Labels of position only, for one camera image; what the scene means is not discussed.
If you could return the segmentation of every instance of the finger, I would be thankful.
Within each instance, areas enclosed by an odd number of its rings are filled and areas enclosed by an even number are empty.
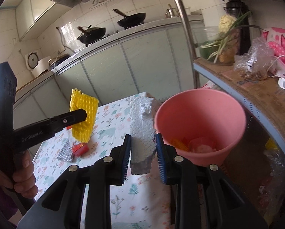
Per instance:
[[[20,182],[14,185],[14,189],[17,193],[24,193],[35,186],[35,175],[32,175],[28,180]]]
[[[30,190],[23,192],[21,195],[25,198],[32,199],[37,195],[38,192],[39,192],[39,189],[35,185]]]
[[[0,186],[10,189],[13,188],[11,180],[1,170],[0,170]]]
[[[25,151],[22,157],[22,165],[24,168],[27,168],[31,163],[31,156],[29,151]]]
[[[35,170],[35,166],[32,163],[30,163],[30,165],[27,168],[17,170],[13,174],[12,178],[14,179],[16,183],[24,182],[33,175],[34,170]]]

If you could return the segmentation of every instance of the wok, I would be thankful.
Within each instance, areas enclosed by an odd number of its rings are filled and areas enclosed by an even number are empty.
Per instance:
[[[121,11],[119,11],[118,9],[113,9],[113,11],[124,17],[117,23],[119,26],[124,27],[125,29],[143,24],[146,18],[146,13],[138,13],[138,14],[127,16]]]
[[[106,32],[105,27],[77,27],[78,30],[80,30],[82,33],[78,37],[78,40],[80,40],[83,44],[91,44],[95,41],[101,39]]]

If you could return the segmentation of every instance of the pink cloth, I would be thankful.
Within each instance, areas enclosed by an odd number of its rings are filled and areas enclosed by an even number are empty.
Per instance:
[[[262,37],[266,39],[268,45],[274,49],[275,56],[285,55],[285,29],[279,27],[271,27],[262,33]],[[285,65],[285,57],[280,60]]]

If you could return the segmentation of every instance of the yellow foam net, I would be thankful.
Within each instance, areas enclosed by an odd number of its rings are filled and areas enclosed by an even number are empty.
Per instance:
[[[178,139],[171,139],[170,144],[180,150],[189,151],[189,147]]]
[[[72,125],[71,132],[76,140],[84,143],[88,143],[90,140],[95,124],[98,103],[99,101],[95,97],[83,94],[78,89],[72,90],[69,110],[74,111],[82,108],[87,113],[85,121]]]

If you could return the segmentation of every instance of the wooden shelf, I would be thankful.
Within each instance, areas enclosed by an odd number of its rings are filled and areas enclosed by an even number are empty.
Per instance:
[[[195,71],[237,99],[262,124],[285,154],[285,90],[278,78],[249,81],[238,76],[233,66],[219,66],[199,58]]]

